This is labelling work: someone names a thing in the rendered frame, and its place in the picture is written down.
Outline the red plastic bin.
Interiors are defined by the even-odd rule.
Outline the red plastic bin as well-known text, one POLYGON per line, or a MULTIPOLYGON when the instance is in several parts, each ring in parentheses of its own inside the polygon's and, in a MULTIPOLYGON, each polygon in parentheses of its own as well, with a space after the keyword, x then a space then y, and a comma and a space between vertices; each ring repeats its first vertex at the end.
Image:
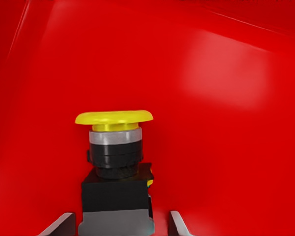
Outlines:
POLYGON ((82 219, 113 110, 154 117, 154 236, 295 236, 295 0, 0 0, 0 236, 82 219))

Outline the yellow mushroom push button switch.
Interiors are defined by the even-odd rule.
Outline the yellow mushroom push button switch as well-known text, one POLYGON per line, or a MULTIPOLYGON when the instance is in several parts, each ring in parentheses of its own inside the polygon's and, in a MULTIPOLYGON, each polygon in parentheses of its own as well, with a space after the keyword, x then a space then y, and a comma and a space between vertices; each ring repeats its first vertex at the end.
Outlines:
POLYGON ((87 160, 93 169, 83 180, 79 236, 149 236, 155 232, 149 187, 154 176, 143 163, 140 123, 149 111, 85 112, 75 122, 89 125, 87 160))

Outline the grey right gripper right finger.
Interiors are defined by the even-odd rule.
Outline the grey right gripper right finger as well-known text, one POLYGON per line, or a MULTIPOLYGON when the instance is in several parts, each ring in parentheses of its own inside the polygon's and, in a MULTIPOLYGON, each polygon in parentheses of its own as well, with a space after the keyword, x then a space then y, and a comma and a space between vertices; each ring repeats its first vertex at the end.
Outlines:
POLYGON ((193 236, 178 211, 170 211, 168 236, 193 236))

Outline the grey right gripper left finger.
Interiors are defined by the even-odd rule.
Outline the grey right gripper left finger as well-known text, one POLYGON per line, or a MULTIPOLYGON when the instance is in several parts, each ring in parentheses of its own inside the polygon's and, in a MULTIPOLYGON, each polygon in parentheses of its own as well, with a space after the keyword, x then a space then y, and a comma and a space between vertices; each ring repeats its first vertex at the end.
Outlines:
POLYGON ((45 230, 37 236, 75 236, 76 234, 76 215, 67 212, 55 220, 45 230))

